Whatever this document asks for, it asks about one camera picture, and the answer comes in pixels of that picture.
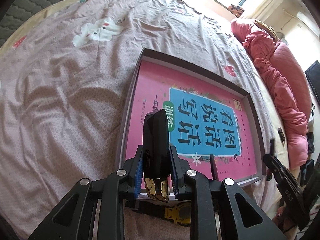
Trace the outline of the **black and yellow wristwatch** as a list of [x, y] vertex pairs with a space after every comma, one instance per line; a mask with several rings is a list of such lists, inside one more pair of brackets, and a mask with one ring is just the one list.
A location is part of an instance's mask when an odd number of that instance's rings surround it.
[[205, 200], [208, 201], [212, 212], [218, 210], [217, 201], [221, 198], [221, 182], [217, 179], [217, 169], [214, 156], [210, 155], [210, 168], [212, 179], [208, 179], [200, 172], [190, 168], [189, 163], [180, 159], [180, 178], [178, 203], [174, 206], [164, 208], [164, 219], [181, 226], [200, 228], [200, 219], [205, 215], [199, 216], [199, 211], [204, 210]]

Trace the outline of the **red and black lighter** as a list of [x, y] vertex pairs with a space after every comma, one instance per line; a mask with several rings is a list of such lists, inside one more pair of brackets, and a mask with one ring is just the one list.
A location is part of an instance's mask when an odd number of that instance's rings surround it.
[[275, 139], [270, 140], [270, 152], [265, 154], [263, 161], [265, 165], [267, 166], [267, 176], [266, 181], [270, 181], [272, 179], [272, 161], [274, 160], [274, 154], [275, 154]]

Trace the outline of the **red pink quilt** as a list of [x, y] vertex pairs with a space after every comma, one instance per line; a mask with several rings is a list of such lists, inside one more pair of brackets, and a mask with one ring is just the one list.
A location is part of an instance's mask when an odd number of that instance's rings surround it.
[[304, 72], [288, 46], [259, 20], [235, 18], [231, 31], [242, 43], [282, 118], [292, 170], [308, 158], [311, 97]]

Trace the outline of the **black television screen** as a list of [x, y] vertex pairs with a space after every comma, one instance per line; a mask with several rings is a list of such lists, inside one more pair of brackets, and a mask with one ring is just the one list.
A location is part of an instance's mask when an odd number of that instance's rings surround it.
[[320, 99], [320, 64], [316, 60], [306, 71], [306, 78], [310, 83], [311, 90], [313, 91], [318, 103]]

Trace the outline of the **pink patterned bed sheet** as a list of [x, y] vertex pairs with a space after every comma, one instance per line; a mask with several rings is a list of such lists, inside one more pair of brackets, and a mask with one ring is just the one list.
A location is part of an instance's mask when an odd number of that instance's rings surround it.
[[1, 56], [1, 216], [21, 239], [81, 178], [114, 171], [120, 122], [143, 48], [248, 91], [265, 146], [283, 124], [230, 24], [184, 0], [75, 2]]

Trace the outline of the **white air conditioner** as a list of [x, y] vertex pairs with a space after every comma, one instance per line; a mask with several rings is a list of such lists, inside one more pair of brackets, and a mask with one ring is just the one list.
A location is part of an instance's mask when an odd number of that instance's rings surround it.
[[297, 18], [303, 22], [316, 36], [319, 36], [319, 27], [314, 20], [308, 18], [302, 12], [297, 13]]

